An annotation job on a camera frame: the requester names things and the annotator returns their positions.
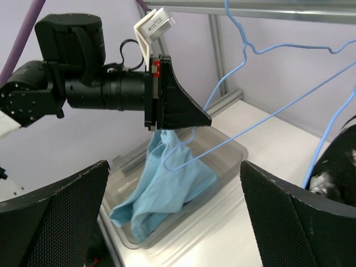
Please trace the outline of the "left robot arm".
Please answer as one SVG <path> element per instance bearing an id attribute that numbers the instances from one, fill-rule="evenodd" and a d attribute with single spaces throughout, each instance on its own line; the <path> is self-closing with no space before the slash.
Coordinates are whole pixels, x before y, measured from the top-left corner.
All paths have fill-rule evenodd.
<path id="1" fill-rule="evenodd" d="M 149 130 L 210 126 L 211 117 L 181 87 L 169 56 L 149 55 L 146 66 L 105 64 L 100 17 L 49 14 L 36 23 L 43 59 L 12 73 L 1 89 L 1 111 L 22 127 L 72 108 L 143 111 Z"/>

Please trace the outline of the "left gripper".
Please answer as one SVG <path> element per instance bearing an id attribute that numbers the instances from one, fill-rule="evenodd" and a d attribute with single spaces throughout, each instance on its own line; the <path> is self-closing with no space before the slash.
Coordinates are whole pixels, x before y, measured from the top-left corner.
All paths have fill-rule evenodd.
<path id="1" fill-rule="evenodd" d="M 169 55 L 150 55 L 145 69 L 144 125 L 149 131 L 211 126 L 212 119 L 179 84 Z"/>

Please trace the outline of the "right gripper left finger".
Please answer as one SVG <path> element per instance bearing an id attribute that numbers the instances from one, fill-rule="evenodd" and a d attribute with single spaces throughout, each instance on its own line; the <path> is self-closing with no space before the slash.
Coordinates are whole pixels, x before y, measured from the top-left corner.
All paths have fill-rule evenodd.
<path id="1" fill-rule="evenodd" d="M 1 266 L 84 266 L 110 166 L 1 202 Z"/>

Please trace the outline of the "light blue wire hanger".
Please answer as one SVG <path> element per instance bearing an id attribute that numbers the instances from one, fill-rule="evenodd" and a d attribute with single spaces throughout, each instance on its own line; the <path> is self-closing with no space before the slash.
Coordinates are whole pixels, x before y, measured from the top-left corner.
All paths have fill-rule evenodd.
<path id="1" fill-rule="evenodd" d="M 355 87 L 355 24 L 237 17 L 225 2 L 222 42 L 231 85 L 267 112 L 322 135 Z"/>

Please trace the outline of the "light blue trousers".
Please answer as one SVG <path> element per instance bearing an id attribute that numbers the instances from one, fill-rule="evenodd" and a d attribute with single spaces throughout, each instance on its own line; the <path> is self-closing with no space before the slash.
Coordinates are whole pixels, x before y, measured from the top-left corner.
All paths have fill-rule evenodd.
<path id="1" fill-rule="evenodd" d="M 173 130 L 157 130 L 148 144 L 138 185 L 112 209 L 110 220 L 118 227 L 130 224 L 134 239 L 143 242 L 167 216 L 179 212 L 217 178 Z"/>

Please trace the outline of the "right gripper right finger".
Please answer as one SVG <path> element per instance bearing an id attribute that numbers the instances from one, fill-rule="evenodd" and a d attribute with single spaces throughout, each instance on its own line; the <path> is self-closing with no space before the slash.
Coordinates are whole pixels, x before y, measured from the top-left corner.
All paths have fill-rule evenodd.
<path id="1" fill-rule="evenodd" d="M 355 208 L 316 196 L 250 161 L 240 180 L 263 266 L 355 266 Z"/>

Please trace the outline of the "black white patterned garment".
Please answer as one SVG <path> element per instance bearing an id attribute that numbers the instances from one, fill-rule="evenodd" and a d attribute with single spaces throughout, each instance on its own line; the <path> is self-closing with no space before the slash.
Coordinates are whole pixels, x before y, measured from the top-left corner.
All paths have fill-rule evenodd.
<path id="1" fill-rule="evenodd" d="M 313 167 L 306 189 L 355 206 L 355 116 L 341 128 Z"/>

